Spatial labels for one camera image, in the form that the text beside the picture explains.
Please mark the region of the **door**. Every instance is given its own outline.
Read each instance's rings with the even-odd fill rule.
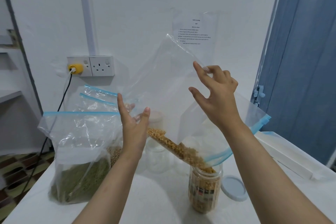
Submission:
[[[323,164],[336,148],[335,70],[336,0],[279,0],[258,83],[272,117],[263,131]]]

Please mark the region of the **yellow plug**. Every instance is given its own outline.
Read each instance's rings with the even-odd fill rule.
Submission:
[[[68,70],[70,71],[72,68],[76,69],[75,72],[73,72],[72,74],[80,74],[81,72],[83,72],[83,65],[82,64],[71,64],[68,66]]]

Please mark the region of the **tiled floor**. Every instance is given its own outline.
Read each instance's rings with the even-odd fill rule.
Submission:
[[[39,165],[25,189],[24,195],[53,162],[54,155],[54,152],[42,154]],[[34,169],[37,158],[38,154],[36,153],[0,156],[0,174],[3,175],[7,184],[7,187],[0,190],[0,224],[19,203],[20,193]]]

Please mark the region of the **electrical outlet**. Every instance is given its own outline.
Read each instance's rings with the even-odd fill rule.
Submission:
[[[68,57],[68,65],[71,64],[82,64],[83,72],[78,74],[78,76],[92,76],[90,57],[89,56],[71,56]]]
[[[112,56],[90,56],[92,76],[114,76]]]

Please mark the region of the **hand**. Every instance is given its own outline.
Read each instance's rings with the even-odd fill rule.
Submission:
[[[211,78],[196,61],[193,65],[200,81],[210,90],[210,96],[205,98],[194,87],[190,87],[189,91],[208,118],[223,133],[236,125],[242,124],[233,94],[238,82],[231,77],[230,72],[222,71],[219,66],[208,66],[213,74]]]
[[[141,120],[139,124],[137,124],[137,120],[129,115],[120,93],[118,93],[118,109],[121,116],[121,123],[123,124],[124,143],[122,154],[135,157],[139,160],[147,139],[147,127],[151,110],[149,107],[146,107],[140,115]]]

